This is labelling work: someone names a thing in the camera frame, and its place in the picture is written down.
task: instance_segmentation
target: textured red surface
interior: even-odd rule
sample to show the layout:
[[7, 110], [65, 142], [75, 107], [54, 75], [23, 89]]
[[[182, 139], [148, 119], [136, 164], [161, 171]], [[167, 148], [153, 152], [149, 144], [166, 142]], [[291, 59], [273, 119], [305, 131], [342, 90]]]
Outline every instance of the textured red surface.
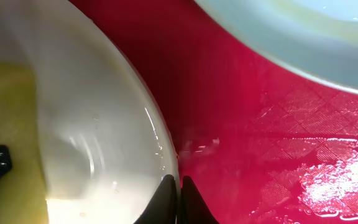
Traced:
[[143, 76], [220, 223], [358, 223], [358, 96], [243, 46], [187, 0], [71, 0]]

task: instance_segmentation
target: red tablecloth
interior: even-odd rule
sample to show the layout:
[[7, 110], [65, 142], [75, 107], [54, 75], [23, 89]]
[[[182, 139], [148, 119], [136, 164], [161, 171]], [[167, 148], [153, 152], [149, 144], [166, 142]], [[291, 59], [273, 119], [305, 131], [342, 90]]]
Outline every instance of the red tablecloth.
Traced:
[[358, 96], [242, 45], [190, 0], [71, 0], [126, 54], [216, 219], [358, 223]]

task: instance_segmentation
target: yellow sponge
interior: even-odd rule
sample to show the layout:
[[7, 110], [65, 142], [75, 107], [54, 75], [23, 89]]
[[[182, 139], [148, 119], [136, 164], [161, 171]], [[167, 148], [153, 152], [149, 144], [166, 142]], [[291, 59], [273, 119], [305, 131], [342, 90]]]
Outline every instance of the yellow sponge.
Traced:
[[0, 144], [13, 168], [0, 180], [0, 224], [47, 224], [38, 142], [34, 74], [0, 62]]

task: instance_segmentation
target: white plate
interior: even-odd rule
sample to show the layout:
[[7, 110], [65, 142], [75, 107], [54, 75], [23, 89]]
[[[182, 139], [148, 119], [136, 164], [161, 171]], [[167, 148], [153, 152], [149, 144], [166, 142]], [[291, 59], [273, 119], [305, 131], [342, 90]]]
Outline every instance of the white plate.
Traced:
[[144, 84], [67, 0], [0, 0], [0, 10], [36, 73], [50, 223], [134, 223], [163, 176], [178, 180]]
[[358, 94], [358, 1], [196, 2], [232, 35], [276, 64]]

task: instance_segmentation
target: light blue plate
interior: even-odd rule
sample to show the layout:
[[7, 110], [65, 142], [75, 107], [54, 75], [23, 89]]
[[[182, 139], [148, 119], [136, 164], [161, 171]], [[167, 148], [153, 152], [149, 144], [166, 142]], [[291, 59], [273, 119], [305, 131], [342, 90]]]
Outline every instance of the light blue plate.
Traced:
[[234, 37], [279, 66], [358, 94], [358, 1], [196, 2]]

